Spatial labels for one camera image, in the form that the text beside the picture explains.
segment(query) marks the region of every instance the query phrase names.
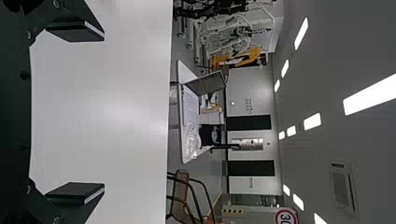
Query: red circle sign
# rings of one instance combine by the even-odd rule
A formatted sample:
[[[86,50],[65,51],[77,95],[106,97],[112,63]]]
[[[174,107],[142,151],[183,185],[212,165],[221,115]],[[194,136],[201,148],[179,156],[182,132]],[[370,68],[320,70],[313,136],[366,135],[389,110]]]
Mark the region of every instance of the red circle sign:
[[[283,209],[276,213],[275,224],[298,224],[298,220],[293,212]]]

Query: air vent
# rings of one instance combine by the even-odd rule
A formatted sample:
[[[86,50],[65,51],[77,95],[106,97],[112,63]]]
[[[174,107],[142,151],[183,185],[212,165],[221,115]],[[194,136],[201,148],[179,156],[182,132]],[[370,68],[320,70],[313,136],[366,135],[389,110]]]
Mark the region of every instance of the air vent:
[[[355,217],[357,215],[357,203],[352,166],[348,163],[333,162],[330,169],[332,192],[336,206]]]

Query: metal frame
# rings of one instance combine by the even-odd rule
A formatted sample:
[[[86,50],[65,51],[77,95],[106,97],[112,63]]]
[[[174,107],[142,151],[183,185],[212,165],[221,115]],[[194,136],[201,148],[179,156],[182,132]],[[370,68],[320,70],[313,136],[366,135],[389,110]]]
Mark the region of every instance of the metal frame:
[[[200,206],[198,204],[198,200],[197,200],[197,197],[196,197],[196,194],[195,194],[195,190],[193,189],[192,185],[189,182],[186,182],[184,180],[176,179],[175,176],[176,176],[176,174],[173,174],[171,172],[167,172],[167,178],[168,179],[173,180],[173,181],[178,182],[178,183],[181,183],[181,184],[184,184],[191,190],[192,198],[194,199],[194,203],[195,203],[195,207],[197,209],[198,216],[199,216],[201,222],[204,224],[204,217],[202,216],[201,208],[200,208]],[[207,198],[207,202],[208,202],[209,207],[210,207],[210,213],[211,213],[211,216],[212,216],[212,219],[213,219],[213,223],[216,224],[216,218],[215,218],[215,213],[214,213],[214,210],[213,210],[213,204],[212,204],[212,201],[210,200],[209,192],[207,190],[206,185],[204,184],[204,182],[202,182],[200,180],[197,180],[197,179],[194,179],[194,178],[191,178],[191,177],[190,177],[190,181],[198,183],[199,185],[201,185],[203,187],[205,195],[206,195],[206,198]],[[166,195],[166,199],[169,199],[168,197],[169,198],[173,198],[173,197],[171,197],[169,195]],[[187,210],[189,211],[190,215],[192,216],[192,212],[191,212],[190,208],[188,207],[188,205],[186,207],[187,207]],[[166,215],[166,219],[168,219],[171,216],[172,216],[172,214]],[[194,220],[193,217],[191,217],[191,220],[192,220],[192,223],[195,223],[195,220]]]

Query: laptop screen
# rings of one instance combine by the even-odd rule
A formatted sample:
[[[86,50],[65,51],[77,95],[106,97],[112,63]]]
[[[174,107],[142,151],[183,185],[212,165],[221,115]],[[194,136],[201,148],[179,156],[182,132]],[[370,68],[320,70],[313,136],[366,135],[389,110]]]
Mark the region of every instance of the laptop screen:
[[[197,79],[187,82],[184,85],[198,96],[219,91],[227,87],[221,71],[211,73],[204,77],[198,77]]]

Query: rectangular ceiling light panel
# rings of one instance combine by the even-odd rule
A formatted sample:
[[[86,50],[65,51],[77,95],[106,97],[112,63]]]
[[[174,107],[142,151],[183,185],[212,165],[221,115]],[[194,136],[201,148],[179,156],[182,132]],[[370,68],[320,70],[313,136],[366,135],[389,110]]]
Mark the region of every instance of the rectangular ceiling light panel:
[[[303,41],[307,30],[308,30],[308,18],[305,18],[303,25],[301,26],[300,31],[298,32],[297,37],[294,40],[294,48],[296,50],[300,47],[300,44]]]
[[[285,138],[285,132],[279,133],[279,140],[282,140]]]
[[[280,87],[280,81],[279,81],[279,79],[276,81],[276,84],[275,84],[275,87],[274,87],[274,89],[275,89],[275,92],[277,92],[277,90],[279,90],[279,87]]]
[[[288,186],[283,185],[283,192],[285,192],[286,195],[290,196],[290,189]]]
[[[296,126],[291,126],[287,129],[288,137],[293,136],[297,133]]]
[[[321,125],[321,118],[319,113],[304,120],[304,130],[310,130],[320,125]]]
[[[345,114],[351,115],[370,107],[384,104],[396,98],[396,74],[347,97],[344,100]]]
[[[301,198],[299,198],[296,194],[293,194],[293,201],[295,204],[297,204],[297,206],[304,211],[304,202],[303,200],[301,200]]]
[[[281,72],[282,77],[285,77],[288,70],[289,70],[289,60],[286,60]]]
[[[327,224],[318,214],[315,213],[315,224]]]

